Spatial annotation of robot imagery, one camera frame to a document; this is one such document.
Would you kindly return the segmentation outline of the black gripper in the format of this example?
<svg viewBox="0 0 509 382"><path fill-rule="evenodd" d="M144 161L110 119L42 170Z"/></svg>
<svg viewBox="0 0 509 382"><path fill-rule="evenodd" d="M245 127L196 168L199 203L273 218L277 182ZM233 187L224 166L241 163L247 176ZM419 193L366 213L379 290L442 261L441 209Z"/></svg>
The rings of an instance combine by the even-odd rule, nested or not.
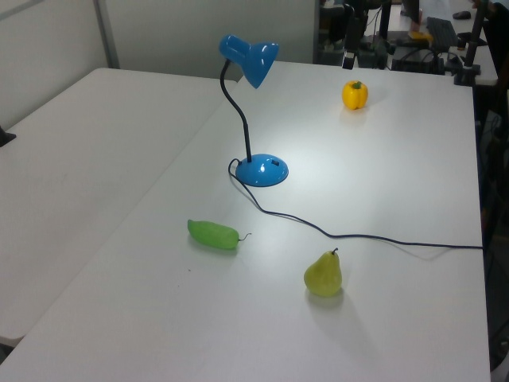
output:
<svg viewBox="0 0 509 382"><path fill-rule="evenodd" d="M357 15L355 9L350 5L346 5L345 9L349 19L344 38L345 53L342 68L352 70L356 66L356 52L359 48L360 39L363 36L363 27L362 19Z"/></svg>

